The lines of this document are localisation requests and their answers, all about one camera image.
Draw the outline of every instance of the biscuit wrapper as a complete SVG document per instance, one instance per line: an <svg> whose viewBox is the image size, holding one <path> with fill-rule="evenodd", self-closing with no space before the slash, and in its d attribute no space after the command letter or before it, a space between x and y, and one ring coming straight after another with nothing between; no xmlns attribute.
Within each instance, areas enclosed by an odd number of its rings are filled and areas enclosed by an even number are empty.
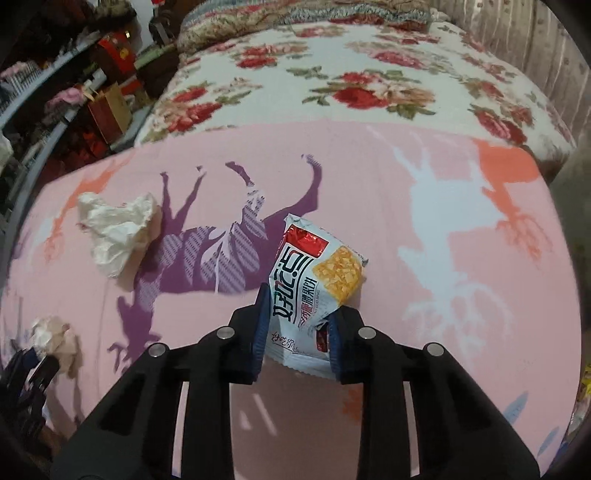
<svg viewBox="0 0 591 480"><path fill-rule="evenodd" d="M328 232L288 215L269 275L267 355L287 367L331 378L326 316L361 285L366 263Z"/></svg>

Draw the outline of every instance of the cracker image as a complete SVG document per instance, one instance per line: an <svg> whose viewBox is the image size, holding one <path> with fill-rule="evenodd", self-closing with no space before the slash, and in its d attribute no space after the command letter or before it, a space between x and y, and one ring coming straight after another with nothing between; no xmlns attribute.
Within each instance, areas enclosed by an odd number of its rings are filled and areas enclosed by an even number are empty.
<svg viewBox="0 0 591 480"><path fill-rule="evenodd" d="M327 260L315 265L312 272L340 304L350 297L361 282L361 263L344 245L338 247Z"/></svg>

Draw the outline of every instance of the white deer print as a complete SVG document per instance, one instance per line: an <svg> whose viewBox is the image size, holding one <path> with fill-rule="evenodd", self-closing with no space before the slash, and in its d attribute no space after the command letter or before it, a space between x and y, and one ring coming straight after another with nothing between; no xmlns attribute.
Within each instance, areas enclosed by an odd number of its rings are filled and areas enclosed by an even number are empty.
<svg viewBox="0 0 591 480"><path fill-rule="evenodd" d="M444 342L444 335L453 332L469 366L470 359L482 352L485 339L480 332L486 325L485 316L479 310L475 294L480 292L492 301L500 312L504 334L512 314L505 302L487 285L470 281L466 273L456 271L450 250L449 235L453 232L469 232L477 228L494 229L504 216L491 200L483 194L483 187L490 187L476 158L470 155L470 180L439 180L431 168L431 155L421 138L413 133L420 146L419 165L409 160L402 150L392 145L378 131L367 127L370 133L386 144L394 159L402 165L414 180L410 188L413 229L422 243L422 250L399 247L398 256L414 273L420 284L431 292L430 300L408 305L404 320L418 322L419 341ZM466 150L461 154L470 154ZM454 308L463 301L463 314Z"/></svg>

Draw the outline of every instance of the pink bedsheet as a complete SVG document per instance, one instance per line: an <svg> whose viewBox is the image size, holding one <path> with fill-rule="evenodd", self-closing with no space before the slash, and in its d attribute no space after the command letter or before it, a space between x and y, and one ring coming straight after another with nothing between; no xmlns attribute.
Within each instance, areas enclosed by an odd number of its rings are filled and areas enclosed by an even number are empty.
<svg viewBox="0 0 591 480"><path fill-rule="evenodd" d="M163 206L163 232L135 284L93 265L76 226L85 190L112 205L150 192ZM352 305L366 324L402 344L445 344L547 469L580 366L576 285L547 188L519 148L409 125L188 134L49 184L4 290L3 361L7 341L25 344L36 317L73 326L79 370L53 384L47 403L70 435L151 342L195 343L254 300L287 213L363 252L366 280ZM260 382L231 396L237 478L355 477L359 388L267 360Z"/></svg>

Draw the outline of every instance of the purple deer print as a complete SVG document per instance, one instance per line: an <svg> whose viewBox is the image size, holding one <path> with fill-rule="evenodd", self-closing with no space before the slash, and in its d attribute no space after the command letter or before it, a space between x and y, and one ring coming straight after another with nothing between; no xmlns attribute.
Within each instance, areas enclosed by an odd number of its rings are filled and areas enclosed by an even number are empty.
<svg viewBox="0 0 591 480"><path fill-rule="evenodd" d="M263 220L258 218L265 197L246 173L233 161L226 166L244 180L247 189L242 219L227 228L199 226L183 230L189 209L197 198L204 178L200 176L184 205L173 217L170 209L168 175L163 172L163 218L159 237L150 244L134 280L133 303L123 297L117 301L127 346L114 343L108 351L116 352L115 368L121 361L133 362L147 345L161 336L151 331L154 302L160 293L187 293L212 291L238 294L258 289L271 271L288 213L303 216L318 208L318 188L322 180L322 167L312 155L302 155L310 165L313 179L308 191L295 204L283 208Z"/></svg>

